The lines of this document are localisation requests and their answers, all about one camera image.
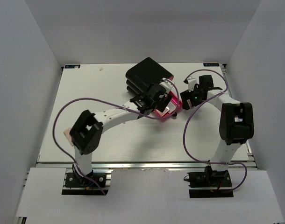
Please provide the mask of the pink bottom drawer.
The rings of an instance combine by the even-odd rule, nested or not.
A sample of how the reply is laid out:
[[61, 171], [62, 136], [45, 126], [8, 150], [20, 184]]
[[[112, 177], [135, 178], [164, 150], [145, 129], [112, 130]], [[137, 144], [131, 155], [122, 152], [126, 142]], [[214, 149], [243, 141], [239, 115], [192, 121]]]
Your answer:
[[154, 110], [152, 115], [154, 115], [156, 118], [159, 118], [159, 121], [164, 122], [166, 119], [168, 119], [170, 116], [172, 118], [175, 118], [176, 115], [173, 117], [172, 115], [176, 112], [178, 113], [182, 109], [182, 101], [181, 99], [172, 91], [170, 91], [169, 95], [171, 96], [171, 100], [166, 106], [165, 110], [163, 112], [160, 112], [159, 110]]

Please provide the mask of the four-colour eyeshadow palette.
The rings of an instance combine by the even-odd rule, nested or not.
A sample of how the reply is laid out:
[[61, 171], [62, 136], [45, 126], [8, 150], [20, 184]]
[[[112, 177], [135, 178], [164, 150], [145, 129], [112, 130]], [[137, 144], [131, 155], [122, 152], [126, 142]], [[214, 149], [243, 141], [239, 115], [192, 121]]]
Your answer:
[[163, 115], [173, 113], [176, 110], [176, 108], [177, 108], [176, 105], [174, 105], [173, 103], [169, 103], [166, 106], [165, 110], [163, 111]]

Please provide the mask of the black drawer organizer cabinet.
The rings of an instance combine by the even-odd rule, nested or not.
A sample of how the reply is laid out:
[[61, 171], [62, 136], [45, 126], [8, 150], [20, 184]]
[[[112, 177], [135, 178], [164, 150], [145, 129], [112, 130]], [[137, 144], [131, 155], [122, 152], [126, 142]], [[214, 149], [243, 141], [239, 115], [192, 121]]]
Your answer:
[[162, 78], [173, 80], [174, 75], [150, 57], [145, 58], [126, 72], [127, 91], [134, 97], [159, 84]]

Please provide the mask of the pink blush palette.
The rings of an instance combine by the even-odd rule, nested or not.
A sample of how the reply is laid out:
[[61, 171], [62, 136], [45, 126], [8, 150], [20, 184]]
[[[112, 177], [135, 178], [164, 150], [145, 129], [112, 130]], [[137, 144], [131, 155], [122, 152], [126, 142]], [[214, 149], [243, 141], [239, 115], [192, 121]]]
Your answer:
[[64, 135], [65, 135], [66, 139], [68, 140], [69, 144], [71, 146], [74, 146], [74, 144], [72, 142], [71, 135], [70, 135], [70, 130], [71, 130], [71, 128], [67, 128], [66, 130], [64, 130]]

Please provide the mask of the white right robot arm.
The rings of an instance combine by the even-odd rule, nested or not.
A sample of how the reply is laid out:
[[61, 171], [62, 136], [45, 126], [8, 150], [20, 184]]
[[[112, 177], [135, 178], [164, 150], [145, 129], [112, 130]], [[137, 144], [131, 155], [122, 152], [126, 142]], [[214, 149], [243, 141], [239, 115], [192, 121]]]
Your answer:
[[201, 105], [210, 103], [221, 112], [219, 135], [220, 142], [209, 160], [211, 170], [204, 174], [204, 181], [215, 186], [221, 180], [219, 172], [228, 170], [234, 154], [254, 135], [253, 106], [249, 102], [240, 102], [231, 98], [226, 92], [215, 87], [211, 75], [199, 79], [188, 77], [184, 80], [188, 90], [180, 93], [184, 110], [197, 110]]

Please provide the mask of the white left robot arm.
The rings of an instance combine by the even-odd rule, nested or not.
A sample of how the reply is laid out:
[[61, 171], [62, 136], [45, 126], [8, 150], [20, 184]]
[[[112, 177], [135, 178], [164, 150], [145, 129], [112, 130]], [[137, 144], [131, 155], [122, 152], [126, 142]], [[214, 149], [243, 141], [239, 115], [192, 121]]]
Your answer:
[[162, 80], [123, 105], [115, 105], [103, 112], [91, 113], [85, 110], [81, 113], [70, 130], [76, 160], [73, 169], [77, 173], [75, 179], [81, 186], [91, 183], [92, 152], [97, 149], [102, 134], [115, 126], [141, 117], [152, 119], [149, 115], [154, 110], [164, 111], [171, 100], [169, 93], [173, 86], [173, 82]]

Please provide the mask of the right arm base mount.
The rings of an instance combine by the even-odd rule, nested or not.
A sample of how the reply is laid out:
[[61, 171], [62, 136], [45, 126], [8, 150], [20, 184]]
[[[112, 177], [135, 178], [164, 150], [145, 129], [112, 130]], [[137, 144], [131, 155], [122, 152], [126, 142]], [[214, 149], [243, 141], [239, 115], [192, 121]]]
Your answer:
[[190, 198], [232, 198], [232, 182], [229, 172], [213, 171], [205, 167], [202, 172], [189, 172], [183, 178], [189, 183]]

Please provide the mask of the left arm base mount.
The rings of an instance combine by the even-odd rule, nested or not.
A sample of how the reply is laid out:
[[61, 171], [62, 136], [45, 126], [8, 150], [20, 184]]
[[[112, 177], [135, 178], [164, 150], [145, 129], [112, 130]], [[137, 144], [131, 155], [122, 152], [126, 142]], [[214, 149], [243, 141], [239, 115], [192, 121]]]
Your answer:
[[67, 172], [64, 177], [62, 195], [70, 196], [104, 196], [108, 193], [110, 174], [91, 172], [90, 180]]

